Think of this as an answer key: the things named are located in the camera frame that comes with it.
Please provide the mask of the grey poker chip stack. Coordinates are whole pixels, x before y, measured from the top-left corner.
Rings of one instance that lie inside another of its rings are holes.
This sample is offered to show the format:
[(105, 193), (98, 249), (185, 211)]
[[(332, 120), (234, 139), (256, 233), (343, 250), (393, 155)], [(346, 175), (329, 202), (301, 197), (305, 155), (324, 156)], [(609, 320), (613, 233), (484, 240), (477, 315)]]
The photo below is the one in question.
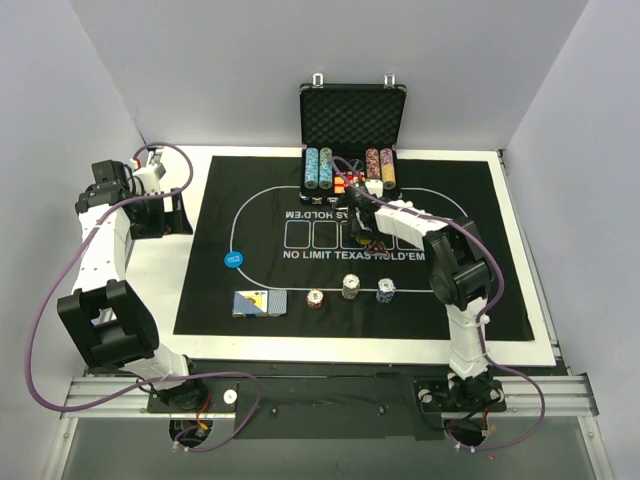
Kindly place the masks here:
[(347, 300), (356, 298), (360, 290), (360, 279), (355, 274), (346, 274), (342, 280), (341, 294)]

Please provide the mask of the blue small blind button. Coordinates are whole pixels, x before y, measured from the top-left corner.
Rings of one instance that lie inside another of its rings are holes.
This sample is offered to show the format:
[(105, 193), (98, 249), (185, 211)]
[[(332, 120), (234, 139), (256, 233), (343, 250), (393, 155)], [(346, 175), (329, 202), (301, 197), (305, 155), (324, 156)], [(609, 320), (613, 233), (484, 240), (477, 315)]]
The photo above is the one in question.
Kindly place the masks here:
[(240, 251), (232, 250), (224, 256), (223, 262), (229, 269), (239, 269), (244, 263), (244, 255)]

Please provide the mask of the red poker chip stack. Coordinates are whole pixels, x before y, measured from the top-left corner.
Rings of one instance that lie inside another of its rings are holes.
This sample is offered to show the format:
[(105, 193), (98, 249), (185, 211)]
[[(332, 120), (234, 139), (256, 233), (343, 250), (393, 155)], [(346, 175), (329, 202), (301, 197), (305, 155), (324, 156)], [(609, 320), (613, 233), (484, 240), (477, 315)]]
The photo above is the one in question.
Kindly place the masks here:
[(311, 289), (306, 295), (306, 304), (311, 309), (319, 309), (324, 303), (324, 293), (319, 289)]

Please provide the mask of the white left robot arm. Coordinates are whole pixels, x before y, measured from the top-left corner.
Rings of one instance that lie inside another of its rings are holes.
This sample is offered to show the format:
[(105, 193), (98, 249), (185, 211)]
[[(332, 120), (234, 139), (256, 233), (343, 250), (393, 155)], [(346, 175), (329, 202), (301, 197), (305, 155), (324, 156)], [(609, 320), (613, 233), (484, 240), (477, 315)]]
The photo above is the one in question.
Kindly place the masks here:
[(128, 256), (136, 240), (165, 234), (160, 181), (150, 173), (125, 180), (99, 173), (75, 205), (82, 238), (72, 292), (57, 301), (57, 312), (87, 367), (121, 369), (143, 379), (157, 378), (156, 387), (170, 390), (181, 410), (200, 408), (204, 384), (189, 374), (185, 356), (160, 342), (153, 315), (126, 280)]

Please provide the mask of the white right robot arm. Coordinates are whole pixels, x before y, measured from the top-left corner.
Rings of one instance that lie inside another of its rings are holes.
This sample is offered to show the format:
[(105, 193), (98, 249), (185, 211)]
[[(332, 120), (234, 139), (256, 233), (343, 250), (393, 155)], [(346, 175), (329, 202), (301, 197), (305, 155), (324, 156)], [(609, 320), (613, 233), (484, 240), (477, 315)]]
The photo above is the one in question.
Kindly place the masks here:
[(449, 402), (468, 409), (483, 395), (476, 378), (489, 369), (486, 358), (487, 305), (494, 273), (473, 220), (458, 221), (419, 210), (410, 202), (385, 201), (362, 185), (349, 186), (337, 205), (348, 211), (356, 240), (395, 237), (425, 254), (431, 290), (445, 306), (449, 325)]

